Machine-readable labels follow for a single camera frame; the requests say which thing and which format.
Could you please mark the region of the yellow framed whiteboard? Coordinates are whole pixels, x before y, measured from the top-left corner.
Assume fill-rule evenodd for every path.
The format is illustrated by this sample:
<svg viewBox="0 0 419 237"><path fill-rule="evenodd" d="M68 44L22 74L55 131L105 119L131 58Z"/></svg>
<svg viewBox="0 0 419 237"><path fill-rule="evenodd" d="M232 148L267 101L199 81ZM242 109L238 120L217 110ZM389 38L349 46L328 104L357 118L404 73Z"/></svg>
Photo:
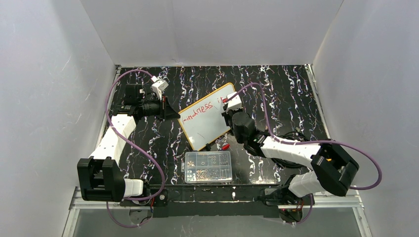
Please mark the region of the yellow framed whiteboard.
<svg viewBox="0 0 419 237"><path fill-rule="evenodd" d="M223 99L235 93L232 83L215 91L179 112L179 124L194 151L203 149L230 130L223 116Z"/></svg>

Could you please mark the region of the red marker cap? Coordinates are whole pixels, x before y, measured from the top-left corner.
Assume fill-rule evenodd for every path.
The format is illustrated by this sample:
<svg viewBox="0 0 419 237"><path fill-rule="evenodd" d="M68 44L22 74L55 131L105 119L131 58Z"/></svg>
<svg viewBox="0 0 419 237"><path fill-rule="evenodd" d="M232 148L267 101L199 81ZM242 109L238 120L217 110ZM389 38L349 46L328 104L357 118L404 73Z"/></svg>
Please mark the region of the red marker cap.
<svg viewBox="0 0 419 237"><path fill-rule="evenodd" d="M229 144L226 144L226 145L224 145L221 149L222 149L223 151L225 151L225 150L229 149L229 147L230 147L230 145L229 145Z"/></svg>

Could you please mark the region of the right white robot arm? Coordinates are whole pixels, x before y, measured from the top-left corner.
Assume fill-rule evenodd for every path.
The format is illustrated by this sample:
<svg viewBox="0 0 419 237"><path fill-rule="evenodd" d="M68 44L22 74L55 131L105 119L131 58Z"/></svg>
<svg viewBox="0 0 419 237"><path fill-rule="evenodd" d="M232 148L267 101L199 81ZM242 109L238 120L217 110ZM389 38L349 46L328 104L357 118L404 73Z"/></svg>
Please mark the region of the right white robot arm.
<svg viewBox="0 0 419 237"><path fill-rule="evenodd" d="M256 128L255 121L241 109L221 114L237 142L253 156L277 158L310 168L310 172L295 175L281 187L281 195L304 197L326 191L338 197L346 196L359 170L359 164L342 146L331 143L304 145L287 139L274 139Z"/></svg>

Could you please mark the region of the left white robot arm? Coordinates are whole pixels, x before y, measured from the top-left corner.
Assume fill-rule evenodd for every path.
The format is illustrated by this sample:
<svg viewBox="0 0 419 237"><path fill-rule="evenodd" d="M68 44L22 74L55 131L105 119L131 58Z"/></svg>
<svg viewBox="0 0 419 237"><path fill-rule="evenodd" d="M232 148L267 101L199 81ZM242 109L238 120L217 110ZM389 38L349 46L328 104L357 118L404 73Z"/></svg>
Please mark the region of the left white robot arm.
<svg viewBox="0 0 419 237"><path fill-rule="evenodd" d="M119 202L147 193L144 180L124 177L119 160L128 137L142 118L152 116L161 121L180 118L164 95L167 86L162 79L153 83L150 90L139 84L125 86L122 103L111 116L112 125L92 154L77 164L83 200Z"/></svg>

